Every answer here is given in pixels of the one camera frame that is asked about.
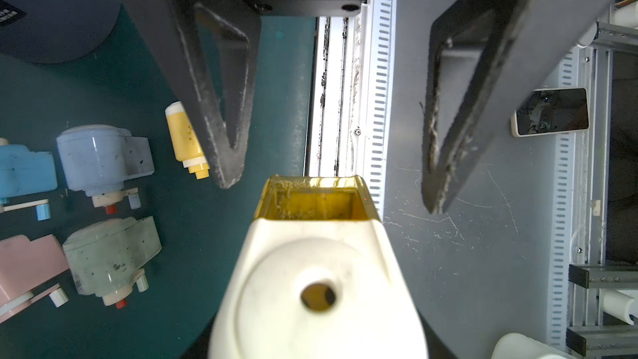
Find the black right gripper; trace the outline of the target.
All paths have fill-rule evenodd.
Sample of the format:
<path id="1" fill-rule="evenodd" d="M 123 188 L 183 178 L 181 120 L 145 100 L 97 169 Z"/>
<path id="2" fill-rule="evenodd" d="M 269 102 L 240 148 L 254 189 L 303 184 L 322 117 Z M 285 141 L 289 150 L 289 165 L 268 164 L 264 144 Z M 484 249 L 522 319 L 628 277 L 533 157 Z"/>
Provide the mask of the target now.
<path id="1" fill-rule="evenodd" d="M 216 183 L 228 189 L 244 172 L 262 27 L 258 13 L 348 17 L 367 0 L 121 1 L 181 100 Z"/>

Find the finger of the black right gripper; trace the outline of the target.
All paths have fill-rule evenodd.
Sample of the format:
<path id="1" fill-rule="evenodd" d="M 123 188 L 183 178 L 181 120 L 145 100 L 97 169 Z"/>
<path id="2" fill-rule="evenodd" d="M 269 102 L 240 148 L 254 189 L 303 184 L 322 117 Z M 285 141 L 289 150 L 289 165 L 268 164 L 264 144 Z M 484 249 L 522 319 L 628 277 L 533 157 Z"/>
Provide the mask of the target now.
<path id="1" fill-rule="evenodd" d="M 612 0 L 457 0 L 430 29 L 421 195 L 447 211 L 494 134 L 573 48 Z M 466 46 L 479 57 L 448 131 L 438 129 L 442 59 Z"/>

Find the yellow white pencil sharpener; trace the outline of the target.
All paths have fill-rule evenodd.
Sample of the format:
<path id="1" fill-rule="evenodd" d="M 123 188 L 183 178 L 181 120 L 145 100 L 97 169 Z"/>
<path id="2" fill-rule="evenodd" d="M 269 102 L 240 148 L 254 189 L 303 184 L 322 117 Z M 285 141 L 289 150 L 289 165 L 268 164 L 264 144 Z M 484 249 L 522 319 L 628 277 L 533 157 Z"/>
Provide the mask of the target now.
<path id="1" fill-rule="evenodd" d="M 195 175 L 196 179 L 209 178 L 209 163 L 182 103 L 172 103 L 164 114 L 177 161 L 182 163 L 189 174 Z"/>

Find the light blue pencil sharpener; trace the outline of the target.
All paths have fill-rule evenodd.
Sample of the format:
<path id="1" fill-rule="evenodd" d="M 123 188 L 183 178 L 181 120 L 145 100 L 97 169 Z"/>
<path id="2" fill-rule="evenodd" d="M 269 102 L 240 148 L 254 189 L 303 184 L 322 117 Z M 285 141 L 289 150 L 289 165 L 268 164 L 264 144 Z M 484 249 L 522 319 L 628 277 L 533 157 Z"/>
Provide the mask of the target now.
<path id="1" fill-rule="evenodd" d="M 30 151 L 1 138 L 1 213 L 34 208 L 38 221 L 51 219 L 48 199 L 9 204 L 11 198 L 54 191 L 58 187 L 53 153 Z"/>

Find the grey green pencil sharpener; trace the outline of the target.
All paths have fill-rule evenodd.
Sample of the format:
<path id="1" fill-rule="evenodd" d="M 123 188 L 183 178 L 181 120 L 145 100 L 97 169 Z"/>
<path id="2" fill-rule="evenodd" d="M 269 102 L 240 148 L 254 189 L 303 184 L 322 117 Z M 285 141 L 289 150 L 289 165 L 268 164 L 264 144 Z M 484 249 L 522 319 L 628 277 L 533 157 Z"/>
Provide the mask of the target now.
<path id="1" fill-rule="evenodd" d="M 144 267 L 161 249 L 151 216 L 101 221 L 76 231 L 62 245 L 76 291 L 118 309 L 135 289 L 149 288 Z"/>

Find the small yellow pencil sharpener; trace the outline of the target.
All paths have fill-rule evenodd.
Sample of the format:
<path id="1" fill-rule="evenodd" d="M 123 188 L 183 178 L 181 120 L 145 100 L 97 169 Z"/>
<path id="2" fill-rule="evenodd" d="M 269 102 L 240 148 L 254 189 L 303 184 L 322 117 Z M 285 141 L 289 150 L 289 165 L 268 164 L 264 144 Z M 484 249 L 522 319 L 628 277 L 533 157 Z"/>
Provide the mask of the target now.
<path id="1" fill-rule="evenodd" d="M 217 312 L 211 358 L 426 358 L 360 176 L 273 176 Z"/>

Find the pink pencil sharpener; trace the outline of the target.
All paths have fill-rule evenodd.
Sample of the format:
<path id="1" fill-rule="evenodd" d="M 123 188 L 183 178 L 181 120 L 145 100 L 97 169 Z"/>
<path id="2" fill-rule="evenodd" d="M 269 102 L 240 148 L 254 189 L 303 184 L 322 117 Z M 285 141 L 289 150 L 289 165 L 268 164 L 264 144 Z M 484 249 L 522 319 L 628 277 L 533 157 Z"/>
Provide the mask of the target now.
<path id="1" fill-rule="evenodd" d="M 55 307 L 69 301 L 60 284 L 34 289 L 68 271 L 69 265 L 55 236 L 30 240 L 17 235 L 1 241 L 1 322 L 18 315 L 35 302 L 49 297 Z"/>

